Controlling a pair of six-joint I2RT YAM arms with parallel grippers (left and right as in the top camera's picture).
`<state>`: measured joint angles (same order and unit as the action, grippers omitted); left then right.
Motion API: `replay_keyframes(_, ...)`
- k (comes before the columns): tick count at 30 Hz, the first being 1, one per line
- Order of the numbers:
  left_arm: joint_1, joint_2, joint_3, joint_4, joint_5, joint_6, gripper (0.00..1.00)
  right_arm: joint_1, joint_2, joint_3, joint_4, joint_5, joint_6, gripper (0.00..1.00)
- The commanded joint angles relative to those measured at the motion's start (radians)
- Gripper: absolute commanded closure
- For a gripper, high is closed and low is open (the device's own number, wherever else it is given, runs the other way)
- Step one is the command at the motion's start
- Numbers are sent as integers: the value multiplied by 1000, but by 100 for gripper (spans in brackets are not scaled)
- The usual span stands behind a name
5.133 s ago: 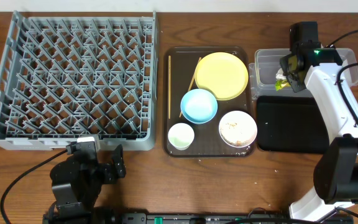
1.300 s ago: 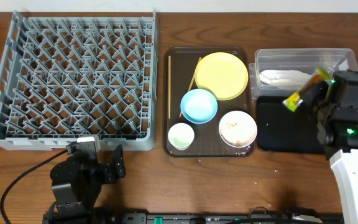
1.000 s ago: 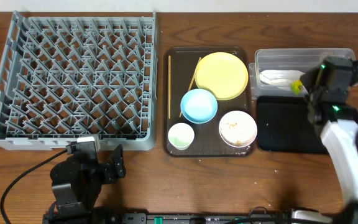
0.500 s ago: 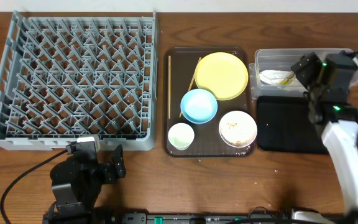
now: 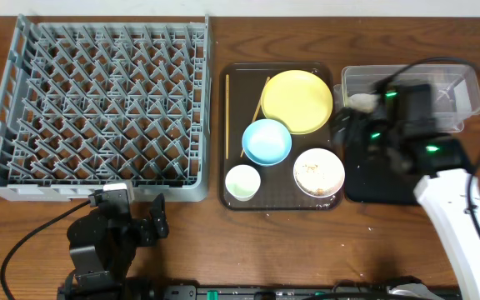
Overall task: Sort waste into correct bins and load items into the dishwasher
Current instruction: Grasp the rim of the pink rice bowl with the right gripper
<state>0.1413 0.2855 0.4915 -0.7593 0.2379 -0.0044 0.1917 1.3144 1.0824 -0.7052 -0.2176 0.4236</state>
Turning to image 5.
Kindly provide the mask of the white bowl with food residue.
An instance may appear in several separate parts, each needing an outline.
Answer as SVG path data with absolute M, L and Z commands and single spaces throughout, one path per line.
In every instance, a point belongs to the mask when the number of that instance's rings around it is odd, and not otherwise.
M 335 195 L 345 181 L 341 159 L 323 148 L 311 148 L 301 153 L 294 162 L 292 173 L 299 189 L 314 198 Z

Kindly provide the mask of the white napkin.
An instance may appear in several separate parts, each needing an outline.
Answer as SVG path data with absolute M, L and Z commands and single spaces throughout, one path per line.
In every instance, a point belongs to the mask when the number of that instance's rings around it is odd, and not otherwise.
M 378 106 L 380 96 L 371 93 L 357 93 L 347 98 L 347 105 L 359 112 L 372 113 Z

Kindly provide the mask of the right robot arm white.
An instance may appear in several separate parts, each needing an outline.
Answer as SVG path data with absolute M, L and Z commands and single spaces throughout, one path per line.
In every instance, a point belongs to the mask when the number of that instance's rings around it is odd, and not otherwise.
M 376 116 L 345 107 L 330 123 L 343 150 L 344 192 L 357 203 L 419 205 L 462 297 L 480 299 L 480 191 L 462 144 L 423 113 Z

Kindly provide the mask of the small white cup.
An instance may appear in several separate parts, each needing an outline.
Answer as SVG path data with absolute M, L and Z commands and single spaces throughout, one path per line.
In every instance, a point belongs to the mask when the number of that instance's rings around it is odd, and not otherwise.
M 225 188 L 238 201 L 251 200 L 261 186 L 258 171 L 249 165 L 237 165 L 231 168 L 225 177 Z

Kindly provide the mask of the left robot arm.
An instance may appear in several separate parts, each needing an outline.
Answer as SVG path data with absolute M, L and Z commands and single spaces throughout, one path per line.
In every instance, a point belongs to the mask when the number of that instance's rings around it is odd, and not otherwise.
M 155 197 L 143 219 L 132 217 L 125 190 L 99 190 L 89 200 L 94 209 L 67 230 L 74 270 L 58 288 L 57 298 L 154 299 L 148 279 L 127 274 L 138 248 L 152 247 L 169 234 L 164 195 Z

